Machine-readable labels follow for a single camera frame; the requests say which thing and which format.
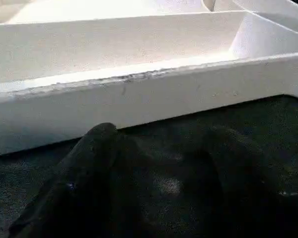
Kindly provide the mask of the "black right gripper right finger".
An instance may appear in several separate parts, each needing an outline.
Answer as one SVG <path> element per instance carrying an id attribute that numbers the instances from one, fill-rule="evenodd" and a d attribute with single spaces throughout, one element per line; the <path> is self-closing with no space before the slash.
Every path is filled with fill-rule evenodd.
<path id="1" fill-rule="evenodd" d="M 191 238 L 298 238 L 298 165 L 227 127 L 186 137 Z"/>

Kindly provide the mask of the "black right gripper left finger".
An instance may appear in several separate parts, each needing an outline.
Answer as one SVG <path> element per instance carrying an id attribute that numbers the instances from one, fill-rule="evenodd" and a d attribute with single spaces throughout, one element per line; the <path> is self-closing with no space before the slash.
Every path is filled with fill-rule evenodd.
<path id="1" fill-rule="evenodd" d="M 152 238 L 144 195 L 154 144 L 111 123 L 88 131 L 53 168 L 11 238 Z"/>

